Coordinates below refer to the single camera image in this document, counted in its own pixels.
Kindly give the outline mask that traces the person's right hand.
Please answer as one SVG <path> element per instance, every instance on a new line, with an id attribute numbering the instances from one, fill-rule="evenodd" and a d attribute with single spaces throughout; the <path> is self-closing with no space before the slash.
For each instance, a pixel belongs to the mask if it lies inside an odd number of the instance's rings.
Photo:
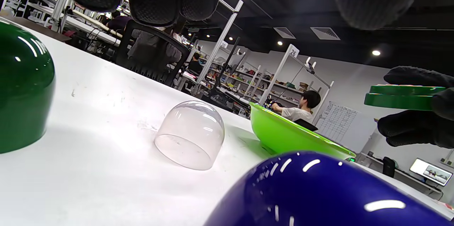
<path id="1" fill-rule="evenodd" d="M 379 119 L 377 127 L 392 147 L 431 144 L 454 147 L 454 78 L 432 70 L 398 66 L 384 81 L 392 85 L 434 86 L 445 89 L 431 100 L 432 111 L 402 111 Z"/>

